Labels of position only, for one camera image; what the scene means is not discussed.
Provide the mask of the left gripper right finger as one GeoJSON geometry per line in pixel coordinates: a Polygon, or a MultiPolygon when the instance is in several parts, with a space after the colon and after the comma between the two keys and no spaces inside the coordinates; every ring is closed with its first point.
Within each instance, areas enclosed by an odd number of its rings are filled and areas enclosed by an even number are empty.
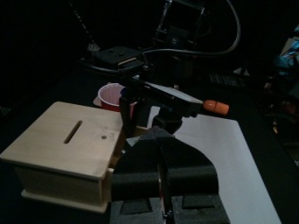
{"type": "Polygon", "coordinates": [[[165,224],[229,224],[212,162],[169,134],[157,149],[165,224]]]}

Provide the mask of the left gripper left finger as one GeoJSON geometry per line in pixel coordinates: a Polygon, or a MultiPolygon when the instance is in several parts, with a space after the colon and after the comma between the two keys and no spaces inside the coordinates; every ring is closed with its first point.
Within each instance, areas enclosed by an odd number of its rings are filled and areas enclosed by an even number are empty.
{"type": "Polygon", "coordinates": [[[157,161],[154,133],[148,130],[116,162],[109,224],[164,224],[157,161]]]}

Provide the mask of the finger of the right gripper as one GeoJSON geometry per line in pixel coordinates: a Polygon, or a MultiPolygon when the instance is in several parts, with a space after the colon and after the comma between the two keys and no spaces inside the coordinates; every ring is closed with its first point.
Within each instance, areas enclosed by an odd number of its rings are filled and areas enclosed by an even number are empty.
{"type": "Polygon", "coordinates": [[[122,131],[126,137],[132,137],[136,131],[134,103],[125,96],[118,98],[118,109],[122,121],[122,131]]]}
{"type": "Polygon", "coordinates": [[[153,117],[152,125],[164,129],[169,134],[173,134],[182,125],[182,117],[161,108],[153,117]]]}

